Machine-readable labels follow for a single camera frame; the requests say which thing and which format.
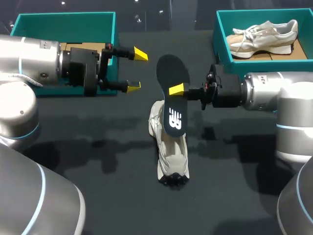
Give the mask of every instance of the teal box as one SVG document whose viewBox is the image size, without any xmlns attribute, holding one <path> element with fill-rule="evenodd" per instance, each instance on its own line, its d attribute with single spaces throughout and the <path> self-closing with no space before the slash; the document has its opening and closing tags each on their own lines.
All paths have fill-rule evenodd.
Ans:
<svg viewBox="0 0 313 235">
<path fill-rule="evenodd" d="M 40 13 L 19 14 L 11 36 L 29 37 L 60 43 L 112 43 L 119 46 L 115 26 L 115 12 Z M 107 78 L 118 80 L 118 59 L 108 63 Z M 83 95 L 83 87 L 35 88 L 37 96 Z M 100 91 L 98 94 L 113 95 L 116 91 Z"/>
<path fill-rule="evenodd" d="M 247 29 L 266 21 L 273 24 L 298 21 L 298 40 L 307 60 L 234 61 L 226 41 L 232 29 Z M 313 12 L 311 9 L 223 10 L 217 11 L 213 49 L 217 60 L 228 73 L 241 79 L 248 72 L 313 71 Z"/>
</svg>

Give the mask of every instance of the sneaker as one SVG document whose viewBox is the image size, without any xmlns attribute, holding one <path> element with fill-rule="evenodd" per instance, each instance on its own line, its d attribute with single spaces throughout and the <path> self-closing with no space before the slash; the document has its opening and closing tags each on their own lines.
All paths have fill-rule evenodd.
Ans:
<svg viewBox="0 0 313 235">
<path fill-rule="evenodd" d="M 178 138 L 167 135 L 162 125 L 164 100 L 151 108 L 149 133 L 156 138 L 159 149 L 157 178 L 165 185 L 185 184 L 189 180 L 186 134 Z"/>
<path fill-rule="evenodd" d="M 230 53 L 239 58 L 250 58 L 258 51 L 273 54 L 291 54 L 298 34 L 298 22 L 273 24 L 269 21 L 253 25 L 246 30 L 233 29 L 234 34 L 227 37 Z"/>
</svg>

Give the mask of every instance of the logo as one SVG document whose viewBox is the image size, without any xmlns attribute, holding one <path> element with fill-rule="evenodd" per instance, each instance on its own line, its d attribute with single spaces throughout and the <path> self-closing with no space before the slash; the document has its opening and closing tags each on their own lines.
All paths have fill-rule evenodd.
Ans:
<svg viewBox="0 0 313 235">
<path fill-rule="evenodd" d="M 170 126 L 178 130 L 181 129 L 181 114 L 170 108 Z"/>
</svg>

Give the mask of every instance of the shoe insole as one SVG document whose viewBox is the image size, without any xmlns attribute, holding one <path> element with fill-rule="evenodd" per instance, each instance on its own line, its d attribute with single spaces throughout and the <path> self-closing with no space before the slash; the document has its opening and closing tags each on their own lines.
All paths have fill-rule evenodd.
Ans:
<svg viewBox="0 0 313 235">
<path fill-rule="evenodd" d="M 163 127 L 167 135 L 175 138 L 187 129 L 187 99 L 181 95 L 169 96 L 169 88 L 181 83 L 190 84 L 185 64 L 174 55 L 163 55 L 156 65 L 156 78 L 164 94 Z"/>
</svg>

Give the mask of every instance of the shoelace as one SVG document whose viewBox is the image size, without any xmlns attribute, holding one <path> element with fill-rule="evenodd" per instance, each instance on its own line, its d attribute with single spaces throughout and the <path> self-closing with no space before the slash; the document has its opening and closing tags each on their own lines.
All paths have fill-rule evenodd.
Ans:
<svg viewBox="0 0 313 235">
<path fill-rule="evenodd" d="M 259 29 L 259 27 L 257 25 L 253 25 L 253 26 L 247 28 L 246 30 L 233 28 L 233 32 L 235 35 L 242 35 L 243 36 L 243 39 L 240 43 L 240 46 L 237 48 L 237 51 L 242 47 L 242 45 L 244 44 L 246 39 L 250 39 L 251 41 L 253 41 L 254 36 L 261 35 L 261 33 L 257 32 L 258 29 Z"/>
</svg>

